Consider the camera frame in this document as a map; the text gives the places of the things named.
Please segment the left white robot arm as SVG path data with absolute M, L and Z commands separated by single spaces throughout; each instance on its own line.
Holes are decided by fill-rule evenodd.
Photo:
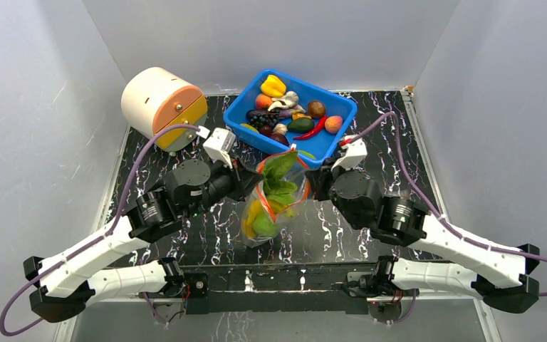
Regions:
M 238 159 L 230 165 L 195 159 L 182 162 L 129 204 L 119 219 L 59 255 L 28 258 L 24 272 L 36 287 L 29 295 L 31 310 L 58 323 L 116 296 L 180 294 L 187 282 L 172 257 L 120 269 L 110 265 L 178 232 L 185 220 L 224 198 L 244 201 L 262 179 Z

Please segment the light green toy fruit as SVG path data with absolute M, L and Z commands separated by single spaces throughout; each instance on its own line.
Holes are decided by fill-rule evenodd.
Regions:
M 253 221 L 253 230 L 257 237 L 272 238 L 278 234 L 277 225 L 271 221 L 267 213 L 261 213 Z

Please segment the green toy leaf vegetable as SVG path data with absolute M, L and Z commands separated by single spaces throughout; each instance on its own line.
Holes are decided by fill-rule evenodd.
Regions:
M 264 178 L 262 192 L 274 214 L 281 213 L 297 201 L 298 185 L 286 179 L 297 161 L 298 151 L 289 150 L 272 155 L 261 164 L 260 173 Z

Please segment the yellow toy banana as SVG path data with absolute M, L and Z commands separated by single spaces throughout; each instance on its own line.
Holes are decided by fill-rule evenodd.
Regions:
M 255 219 L 263 212 L 261 201 L 255 199 L 251 204 L 248 204 L 244 211 L 244 216 L 241 222 L 242 232 L 250 239 L 257 236 L 254 230 Z

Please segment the dark green toy avocado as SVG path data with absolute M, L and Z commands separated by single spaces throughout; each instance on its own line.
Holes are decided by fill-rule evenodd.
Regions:
M 308 133 L 315 127 L 315 122 L 310 118 L 297 118 L 292 120 L 287 126 L 287 131 L 291 133 Z

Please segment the clear orange zip bag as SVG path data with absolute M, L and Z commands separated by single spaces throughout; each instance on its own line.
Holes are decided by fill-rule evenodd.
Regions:
M 246 198 L 241 217 L 246 246 L 265 244 L 295 222 L 311 193 L 307 170 L 295 145 L 258 164 L 256 171 L 263 179 Z

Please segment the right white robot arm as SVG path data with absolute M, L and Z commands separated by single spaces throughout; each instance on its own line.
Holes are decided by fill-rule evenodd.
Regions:
M 373 239 L 384 244 L 443 258 L 425 262 L 379 257 L 374 270 L 347 275 L 342 287 L 349 294 L 376 297 L 431 289 L 481 299 L 512 314 L 522 314 L 539 300 L 539 282 L 529 276 L 538 262 L 522 255 L 538 255 L 537 247 L 497 247 L 464 231 L 455 236 L 424 205 L 385 195 L 365 174 L 335 167 L 332 162 L 307 171 L 306 179 L 314 199 L 331 201 L 351 228 L 368 229 Z

